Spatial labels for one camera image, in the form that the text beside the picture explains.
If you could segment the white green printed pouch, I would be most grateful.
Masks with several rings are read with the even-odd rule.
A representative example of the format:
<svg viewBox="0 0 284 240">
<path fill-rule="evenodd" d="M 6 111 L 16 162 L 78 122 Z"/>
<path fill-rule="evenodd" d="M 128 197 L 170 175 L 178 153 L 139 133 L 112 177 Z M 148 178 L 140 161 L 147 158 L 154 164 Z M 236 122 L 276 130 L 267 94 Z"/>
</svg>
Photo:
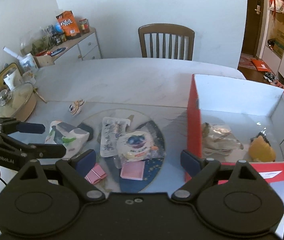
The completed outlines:
<svg viewBox="0 0 284 240">
<path fill-rule="evenodd" d="M 90 133 L 63 121 L 52 121 L 45 144 L 63 145 L 66 149 L 64 158 L 71 158 L 78 154 L 86 142 Z"/>
</svg>

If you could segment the silver foil snack bag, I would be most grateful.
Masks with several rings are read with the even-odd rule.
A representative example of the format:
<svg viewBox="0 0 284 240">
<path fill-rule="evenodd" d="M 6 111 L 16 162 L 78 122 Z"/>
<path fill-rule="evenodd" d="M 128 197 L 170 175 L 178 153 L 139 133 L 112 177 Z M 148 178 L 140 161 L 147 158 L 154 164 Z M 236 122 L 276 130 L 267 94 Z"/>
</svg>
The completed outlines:
<svg viewBox="0 0 284 240">
<path fill-rule="evenodd" d="M 202 151 L 205 155 L 230 155 L 234 150 L 243 150 L 243 144 L 233 135 L 228 125 L 201 124 Z"/>
</svg>

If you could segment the round cartoon face packet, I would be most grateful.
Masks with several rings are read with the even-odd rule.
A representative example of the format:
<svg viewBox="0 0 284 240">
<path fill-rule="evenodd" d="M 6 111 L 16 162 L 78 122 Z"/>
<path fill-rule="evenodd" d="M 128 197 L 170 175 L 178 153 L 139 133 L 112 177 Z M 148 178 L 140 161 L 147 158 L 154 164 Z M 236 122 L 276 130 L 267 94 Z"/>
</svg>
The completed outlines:
<svg viewBox="0 0 284 240">
<path fill-rule="evenodd" d="M 156 144 L 152 134 L 141 130 L 120 136 L 117 140 L 117 153 L 122 164 L 165 156 L 165 151 Z"/>
</svg>

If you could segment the yellow plush toy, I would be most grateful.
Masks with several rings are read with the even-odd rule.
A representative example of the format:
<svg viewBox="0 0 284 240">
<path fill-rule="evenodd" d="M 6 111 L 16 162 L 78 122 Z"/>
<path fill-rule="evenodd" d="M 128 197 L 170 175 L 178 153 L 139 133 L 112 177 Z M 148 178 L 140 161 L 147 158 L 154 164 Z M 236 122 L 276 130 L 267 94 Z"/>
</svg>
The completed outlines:
<svg viewBox="0 0 284 240">
<path fill-rule="evenodd" d="M 255 162 L 274 162 L 276 160 L 276 152 L 261 135 L 251 142 L 248 154 Z"/>
</svg>

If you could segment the pink binder clip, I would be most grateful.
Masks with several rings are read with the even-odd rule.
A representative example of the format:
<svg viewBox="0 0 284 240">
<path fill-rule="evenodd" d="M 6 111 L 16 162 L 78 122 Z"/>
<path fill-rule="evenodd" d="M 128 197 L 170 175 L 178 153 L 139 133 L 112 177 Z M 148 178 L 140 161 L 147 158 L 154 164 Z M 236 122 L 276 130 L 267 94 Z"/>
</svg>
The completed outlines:
<svg viewBox="0 0 284 240">
<path fill-rule="evenodd" d="M 85 179 L 92 185 L 95 185 L 107 177 L 106 172 L 102 169 L 99 164 L 95 166 L 88 172 Z"/>
</svg>

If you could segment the pot with glass lid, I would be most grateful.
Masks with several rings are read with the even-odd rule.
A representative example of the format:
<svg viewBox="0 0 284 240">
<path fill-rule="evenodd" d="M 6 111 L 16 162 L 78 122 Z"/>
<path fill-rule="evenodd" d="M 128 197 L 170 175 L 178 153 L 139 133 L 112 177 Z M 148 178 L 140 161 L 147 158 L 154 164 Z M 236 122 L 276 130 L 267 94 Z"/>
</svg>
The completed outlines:
<svg viewBox="0 0 284 240">
<path fill-rule="evenodd" d="M 13 90 L 0 91 L 0 118 L 15 118 L 26 121 L 34 111 L 36 97 L 34 86 L 27 82 Z"/>
</svg>

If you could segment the white mug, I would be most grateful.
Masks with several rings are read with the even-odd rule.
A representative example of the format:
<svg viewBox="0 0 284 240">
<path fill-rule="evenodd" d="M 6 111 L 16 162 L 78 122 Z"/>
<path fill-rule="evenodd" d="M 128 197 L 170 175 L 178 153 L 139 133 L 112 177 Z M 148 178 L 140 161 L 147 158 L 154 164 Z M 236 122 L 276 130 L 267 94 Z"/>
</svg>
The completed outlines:
<svg viewBox="0 0 284 240">
<path fill-rule="evenodd" d="M 3 76 L 4 83 L 10 90 L 14 90 L 17 86 L 23 84 L 23 78 L 17 68 L 10 68 Z"/>
</svg>

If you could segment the white text sachet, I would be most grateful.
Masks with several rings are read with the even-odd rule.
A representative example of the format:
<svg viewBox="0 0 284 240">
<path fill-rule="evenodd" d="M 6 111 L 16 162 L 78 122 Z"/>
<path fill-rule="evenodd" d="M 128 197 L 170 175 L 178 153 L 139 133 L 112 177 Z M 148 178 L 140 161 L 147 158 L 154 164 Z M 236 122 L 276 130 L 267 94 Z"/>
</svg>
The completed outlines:
<svg viewBox="0 0 284 240">
<path fill-rule="evenodd" d="M 104 117 L 102 119 L 100 155 L 103 158 L 113 157 L 118 154 L 117 140 L 126 133 L 126 127 L 130 126 L 130 119 Z"/>
</svg>

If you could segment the pink sticky note pad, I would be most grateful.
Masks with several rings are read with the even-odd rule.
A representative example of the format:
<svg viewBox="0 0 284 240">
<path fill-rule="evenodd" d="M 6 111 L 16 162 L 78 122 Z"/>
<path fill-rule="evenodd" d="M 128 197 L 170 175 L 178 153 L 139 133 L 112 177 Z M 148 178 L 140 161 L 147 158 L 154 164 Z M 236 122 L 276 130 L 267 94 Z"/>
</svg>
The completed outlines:
<svg viewBox="0 0 284 240">
<path fill-rule="evenodd" d="M 139 180 L 143 179 L 145 162 L 144 161 L 133 161 L 124 163 L 122 165 L 120 177 L 122 179 Z"/>
</svg>

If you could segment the small cartoon figurine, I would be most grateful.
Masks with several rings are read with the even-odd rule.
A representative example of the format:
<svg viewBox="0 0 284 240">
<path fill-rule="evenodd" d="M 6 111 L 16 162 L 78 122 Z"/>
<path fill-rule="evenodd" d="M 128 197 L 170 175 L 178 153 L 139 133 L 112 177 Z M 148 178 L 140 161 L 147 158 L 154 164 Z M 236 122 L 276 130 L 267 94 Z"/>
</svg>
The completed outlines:
<svg viewBox="0 0 284 240">
<path fill-rule="evenodd" d="M 76 116 L 78 115 L 81 110 L 82 110 L 82 107 L 84 106 L 85 104 L 85 101 L 80 99 L 80 100 L 76 100 L 74 102 L 72 102 L 69 106 L 69 111 L 70 111 L 70 114 L 72 116 Z"/>
</svg>

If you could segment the white printed cup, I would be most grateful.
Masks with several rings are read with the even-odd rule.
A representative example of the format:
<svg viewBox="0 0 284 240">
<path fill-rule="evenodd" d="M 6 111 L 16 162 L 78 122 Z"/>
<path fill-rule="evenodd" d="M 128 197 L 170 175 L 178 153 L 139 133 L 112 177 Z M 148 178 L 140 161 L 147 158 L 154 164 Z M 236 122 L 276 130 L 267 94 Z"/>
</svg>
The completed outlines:
<svg viewBox="0 0 284 240">
<path fill-rule="evenodd" d="M 38 65 L 34 59 L 34 56 L 29 53 L 23 57 L 19 58 L 19 64 L 23 70 L 24 73 L 26 72 L 32 72 L 33 74 L 37 73 L 39 68 Z"/>
</svg>

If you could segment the red cardboard box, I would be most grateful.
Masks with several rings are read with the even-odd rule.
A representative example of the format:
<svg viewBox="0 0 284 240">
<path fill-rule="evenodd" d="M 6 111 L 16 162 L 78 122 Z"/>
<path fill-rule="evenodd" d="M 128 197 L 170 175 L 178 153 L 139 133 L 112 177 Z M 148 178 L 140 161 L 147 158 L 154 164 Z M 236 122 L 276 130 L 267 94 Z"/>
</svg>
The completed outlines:
<svg viewBox="0 0 284 240">
<path fill-rule="evenodd" d="M 187 149 L 200 158 L 204 155 L 203 123 L 231 128 L 244 148 L 227 156 L 212 155 L 229 165 L 240 159 L 251 161 L 250 140 L 263 132 L 276 153 L 276 160 L 252 165 L 269 183 L 284 180 L 284 89 L 249 80 L 195 74 L 191 80 L 187 121 Z"/>
</svg>

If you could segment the glass terrarium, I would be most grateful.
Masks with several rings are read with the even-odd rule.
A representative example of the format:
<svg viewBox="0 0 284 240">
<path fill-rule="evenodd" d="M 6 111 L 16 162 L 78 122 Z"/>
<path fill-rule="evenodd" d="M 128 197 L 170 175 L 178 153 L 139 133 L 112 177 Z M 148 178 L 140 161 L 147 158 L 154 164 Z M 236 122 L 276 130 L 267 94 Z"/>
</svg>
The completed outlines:
<svg viewBox="0 0 284 240">
<path fill-rule="evenodd" d="M 49 51 L 54 42 L 50 33 L 46 29 L 33 29 L 20 37 L 20 51 L 23 56 L 31 53 L 36 56 L 40 53 Z"/>
</svg>

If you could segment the white sideboard cabinet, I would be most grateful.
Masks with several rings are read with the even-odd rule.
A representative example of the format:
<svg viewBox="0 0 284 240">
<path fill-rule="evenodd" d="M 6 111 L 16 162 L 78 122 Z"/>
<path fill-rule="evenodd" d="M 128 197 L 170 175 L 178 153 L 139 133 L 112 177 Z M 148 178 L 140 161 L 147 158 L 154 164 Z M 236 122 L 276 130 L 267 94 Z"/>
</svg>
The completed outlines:
<svg viewBox="0 0 284 240">
<path fill-rule="evenodd" d="M 94 27 L 80 38 L 68 40 L 59 46 L 54 46 L 48 55 L 34 56 L 38 67 L 48 67 L 55 64 L 74 64 L 86 60 L 102 59 L 100 45 Z"/>
</svg>

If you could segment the orange red floor mat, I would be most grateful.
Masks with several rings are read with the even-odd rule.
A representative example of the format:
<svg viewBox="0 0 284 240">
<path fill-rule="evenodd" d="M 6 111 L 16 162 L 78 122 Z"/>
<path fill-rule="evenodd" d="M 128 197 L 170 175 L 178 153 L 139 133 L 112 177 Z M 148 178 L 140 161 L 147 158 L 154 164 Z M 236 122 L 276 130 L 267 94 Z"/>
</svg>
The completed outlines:
<svg viewBox="0 0 284 240">
<path fill-rule="evenodd" d="M 255 66 L 256 70 L 259 72 L 270 72 L 270 68 L 262 60 L 251 59 L 252 64 Z"/>
</svg>

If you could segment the orange snack bag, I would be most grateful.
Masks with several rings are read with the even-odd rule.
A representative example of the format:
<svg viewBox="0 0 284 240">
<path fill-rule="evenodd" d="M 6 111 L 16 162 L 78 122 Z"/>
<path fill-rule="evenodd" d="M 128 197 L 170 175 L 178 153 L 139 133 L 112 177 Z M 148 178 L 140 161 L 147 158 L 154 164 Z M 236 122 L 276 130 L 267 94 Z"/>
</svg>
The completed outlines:
<svg viewBox="0 0 284 240">
<path fill-rule="evenodd" d="M 76 23 L 72 11 L 62 12 L 61 14 L 56 16 L 56 19 L 68 40 L 73 40 L 81 37 L 80 29 Z"/>
</svg>

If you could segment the red sauce jar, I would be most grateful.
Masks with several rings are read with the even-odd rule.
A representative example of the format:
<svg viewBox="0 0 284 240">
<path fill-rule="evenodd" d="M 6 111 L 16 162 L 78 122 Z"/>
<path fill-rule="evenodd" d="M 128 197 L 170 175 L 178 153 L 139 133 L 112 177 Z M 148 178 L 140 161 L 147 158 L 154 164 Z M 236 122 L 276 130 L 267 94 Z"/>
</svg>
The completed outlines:
<svg viewBox="0 0 284 240">
<path fill-rule="evenodd" d="M 90 32 L 89 22 L 86 18 L 79 20 L 79 25 L 80 25 L 81 32 L 83 34 Z"/>
</svg>

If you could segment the brown wooden chair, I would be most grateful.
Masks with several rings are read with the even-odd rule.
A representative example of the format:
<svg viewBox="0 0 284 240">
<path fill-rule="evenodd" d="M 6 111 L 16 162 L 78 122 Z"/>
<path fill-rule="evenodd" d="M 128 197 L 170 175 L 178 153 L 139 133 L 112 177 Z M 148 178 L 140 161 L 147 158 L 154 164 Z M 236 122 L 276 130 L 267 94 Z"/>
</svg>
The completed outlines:
<svg viewBox="0 0 284 240">
<path fill-rule="evenodd" d="M 139 27 L 142 57 L 191 61 L 195 32 L 185 26 L 153 23 Z"/>
</svg>

